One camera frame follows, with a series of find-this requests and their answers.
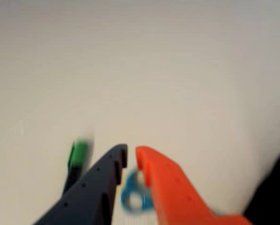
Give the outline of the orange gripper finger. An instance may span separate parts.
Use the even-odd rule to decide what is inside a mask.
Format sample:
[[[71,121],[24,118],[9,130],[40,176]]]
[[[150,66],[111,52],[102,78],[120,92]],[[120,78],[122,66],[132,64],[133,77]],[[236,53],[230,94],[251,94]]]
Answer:
[[[160,225],[249,225],[241,215],[218,216],[203,201],[181,167],[147,146],[136,147],[137,166],[151,190]]]

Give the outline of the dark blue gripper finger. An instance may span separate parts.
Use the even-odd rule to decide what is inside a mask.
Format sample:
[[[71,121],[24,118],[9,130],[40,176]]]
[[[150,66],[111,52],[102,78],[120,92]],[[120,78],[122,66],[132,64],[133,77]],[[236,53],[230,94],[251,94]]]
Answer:
[[[38,221],[37,225],[109,225],[128,147],[112,147]]]

